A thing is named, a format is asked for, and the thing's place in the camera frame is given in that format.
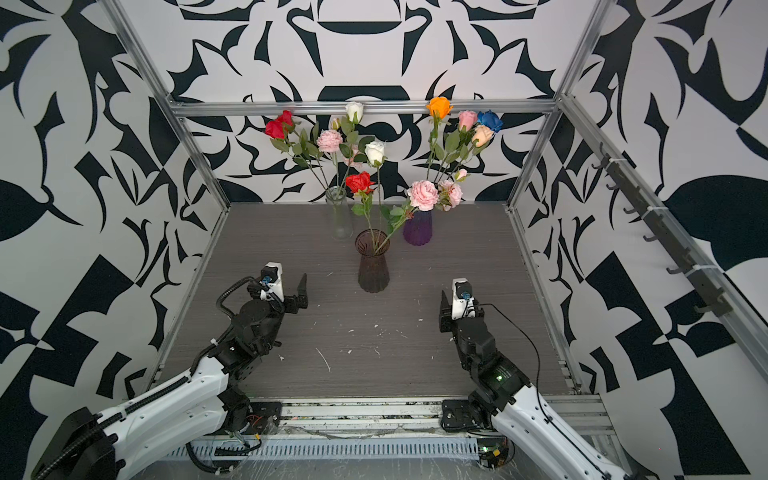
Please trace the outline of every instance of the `wall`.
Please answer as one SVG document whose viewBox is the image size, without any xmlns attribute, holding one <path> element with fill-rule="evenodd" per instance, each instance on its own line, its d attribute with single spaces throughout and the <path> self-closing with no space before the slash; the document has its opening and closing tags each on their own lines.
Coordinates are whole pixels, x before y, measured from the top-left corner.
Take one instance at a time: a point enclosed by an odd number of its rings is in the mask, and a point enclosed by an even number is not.
<svg viewBox="0 0 768 480">
<path fill-rule="evenodd" d="M 66 415 L 146 383 L 220 208 L 92 0 L 0 2 L 0 125 L 0 470 L 21 478 Z"/>
<path fill-rule="evenodd" d="M 763 316 L 766 8 L 620 0 L 575 91 Z M 660 478 L 764 477 L 768 385 L 597 162 L 563 118 L 517 206 L 584 390 Z"/>
<path fill-rule="evenodd" d="M 424 100 L 440 94 L 552 98 L 593 5 L 594 0 L 124 2 L 174 97 L 206 102 Z M 497 138 L 497 145 L 475 159 L 476 175 L 462 185 L 466 200 L 507 199 L 540 116 L 506 117 L 514 130 L 505 132 L 504 142 L 514 152 L 507 154 Z M 320 120 L 325 126 L 327 118 Z M 257 133 L 265 118 L 249 122 L 253 130 L 243 118 L 211 120 L 198 130 L 210 135 L 197 140 L 230 199 L 319 197 L 311 173 L 291 171 L 291 162 L 286 165 Z M 241 131 L 244 125 L 249 129 Z M 402 195 L 402 186 L 425 176 L 419 165 L 429 151 L 428 118 L 389 115 L 364 118 L 363 125 L 394 144 L 382 173 L 388 196 Z"/>
</svg>

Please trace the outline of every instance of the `brown glass vase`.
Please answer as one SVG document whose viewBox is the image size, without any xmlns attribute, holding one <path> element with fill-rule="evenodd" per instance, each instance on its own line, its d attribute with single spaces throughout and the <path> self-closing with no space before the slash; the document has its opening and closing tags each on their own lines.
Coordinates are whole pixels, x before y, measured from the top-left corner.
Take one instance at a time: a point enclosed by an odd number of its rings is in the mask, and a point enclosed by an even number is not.
<svg viewBox="0 0 768 480">
<path fill-rule="evenodd" d="M 365 230 L 355 239 L 355 248 L 360 253 L 357 283 L 368 293 L 381 292 L 389 285 L 389 268 L 384 256 L 389 250 L 389 240 L 378 251 L 374 251 L 373 238 L 376 238 L 376 246 L 379 246 L 385 241 L 386 233 L 377 229 Z"/>
</svg>

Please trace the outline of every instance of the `red flower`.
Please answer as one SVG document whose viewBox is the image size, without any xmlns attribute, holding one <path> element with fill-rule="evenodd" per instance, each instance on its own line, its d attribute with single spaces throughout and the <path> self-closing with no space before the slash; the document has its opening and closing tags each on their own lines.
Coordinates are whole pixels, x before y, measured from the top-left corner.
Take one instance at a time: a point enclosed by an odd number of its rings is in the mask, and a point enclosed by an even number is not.
<svg viewBox="0 0 768 480">
<path fill-rule="evenodd" d="M 346 178 L 346 186 L 352 190 L 353 194 L 360 192 L 364 194 L 370 194 L 373 192 L 371 188 L 371 175 L 368 172 L 362 172 L 360 175 L 349 175 Z"/>
<path fill-rule="evenodd" d="M 278 120 L 267 122 L 266 130 L 264 130 L 264 133 L 272 138 L 279 138 L 280 140 L 286 137 L 285 133 L 283 132 L 283 122 Z"/>
<path fill-rule="evenodd" d="M 281 121 L 288 126 L 293 125 L 293 116 L 288 110 L 283 110 L 283 114 L 280 115 L 278 118 L 275 118 L 275 120 Z"/>
</svg>

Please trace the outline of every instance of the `flower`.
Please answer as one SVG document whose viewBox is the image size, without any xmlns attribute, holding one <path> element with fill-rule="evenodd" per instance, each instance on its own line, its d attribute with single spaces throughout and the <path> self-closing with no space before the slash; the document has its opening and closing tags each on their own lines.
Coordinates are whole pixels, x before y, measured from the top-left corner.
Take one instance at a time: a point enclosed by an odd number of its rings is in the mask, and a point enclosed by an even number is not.
<svg viewBox="0 0 768 480">
<path fill-rule="evenodd" d="M 341 134 L 335 130 L 326 130 L 317 138 L 318 150 L 331 154 L 339 151 L 342 142 Z"/>
<path fill-rule="evenodd" d="M 427 104 L 429 114 L 433 117 L 440 117 L 440 120 L 451 113 L 451 109 L 453 109 L 453 106 L 448 98 L 445 97 L 435 97 L 429 101 L 429 104 Z"/>
<path fill-rule="evenodd" d="M 352 191 L 353 194 L 370 194 L 373 192 L 371 186 L 371 174 L 368 172 L 362 172 L 360 175 L 349 175 L 346 178 L 346 186 Z"/>
<path fill-rule="evenodd" d="M 328 124 L 330 125 L 331 130 L 339 130 L 341 128 L 341 116 L 331 115 Z"/>
<path fill-rule="evenodd" d="M 366 156 L 371 167 L 381 167 L 384 164 L 384 142 L 376 140 L 368 143 Z"/>
<path fill-rule="evenodd" d="M 279 138 L 281 140 L 286 137 L 283 132 L 283 122 L 278 120 L 268 121 L 264 133 L 272 138 Z"/>
<path fill-rule="evenodd" d="M 460 169 L 458 170 L 458 172 L 456 172 L 456 173 L 455 173 L 455 178 L 456 178 L 456 181 L 457 181 L 457 182 L 463 182 L 463 181 L 466 179 L 466 177 L 467 177 L 468 175 L 469 175 L 469 174 L 467 173 L 467 170 L 465 170 L 465 169 L 463 169 L 463 168 L 460 168 Z"/>
<path fill-rule="evenodd" d="M 476 147 L 482 147 L 485 145 L 485 142 L 491 140 L 493 138 L 493 130 L 486 127 L 485 125 L 478 125 L 478 127 L 475 129 L 475 135 L 472 136 L 472 143 Z"/>
<path fill-rule="evenodd" d="M 362 104 L 358 101 L 351 101 L 346 106 L 346 116 L 354 124 L 362 120 Z"/>
<path fill-rule="evenodd" d="M 406 193 L 411 199 L 411 205 L 422 212 L 428 212 L 434 208 L 439 198 L 435 185 L 429 180 L 413 182 Z"/>
<path fill-rule="evenodd" d="M 458 114 L 458 129 L 460 131 L 467 131 L 475 126 L 477 120 L 478 115 L 474 111 L 465 110 Z"/>
<path fill-rule="evenodd" d="M 440 182 L 440 190 L 440 203 L 444 211 L 447 212 L 462 202 L 462 188 L 449 179 Z"/>
<path fill-rule="evenodd" d="M 355 162 L 355 155 L 360 153 L 360 151 L 357 150 L 357 145 L 352 145 L 351 148 L 352 148 L 352 156 L 350 158 L 344 157 L 342 155 L 344 164 L 346 164 L 347 167 L 359 169 L 362 166 L 362 164 L 360 162 Z"/>
<path fill-rule="evenodd" d="M 485 125 L 486 127 L 490 128 L 494 132 L 500 131 L 502 127 L 504 126 L 504 122 L 499 118 L 495 113 L 492 111 L 484 111 L 481 112 L 478 115 L 478 120 L 480 120 L 480 123 Z"/>
<path fill-rule="evenodd" d="M 276 121 L 283 122 L 284 124 L 288 125 L 289 127 L 293 125 L 293 116 L 288 110 L 283 110 L 283 114 L 280 115 L 278 118 L 275 118 Z"/>
</svg>

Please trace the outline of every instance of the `vase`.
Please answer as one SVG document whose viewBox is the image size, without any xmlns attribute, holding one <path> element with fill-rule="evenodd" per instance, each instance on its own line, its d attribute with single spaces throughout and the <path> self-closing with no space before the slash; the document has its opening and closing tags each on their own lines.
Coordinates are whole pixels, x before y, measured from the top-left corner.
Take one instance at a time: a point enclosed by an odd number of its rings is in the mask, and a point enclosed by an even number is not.
<svg viewBox="0 0 768 480">
<path fill-rule="evenodd" d="M 386 233 L 381 230 L 365 230 L 355 239 L 355 248 L 360 254 L 360 270 L 357 273 L 357 283 L 368 293 L 381 292 L 389 285 L 389 268 L 384 254 L 389 250 L 389 240 L 379 251 L 374 251 L 373 236 L 376 245 L 381 245 L 386 239 Z"/>
<path fill-rule="evenodd" d="M 346 188 L 330 187 L 326 190 L 326 205 L 331 223 L 331 237 L 345 240 L 352 236 L 352 214 L 349 212 Z"/>
<path fill-rule="evenodd" d="M 411 245 L 426 245 L 432 239 L 432 211 L 415 210 L 402 226 L 402 237 Z"/>
</svg>

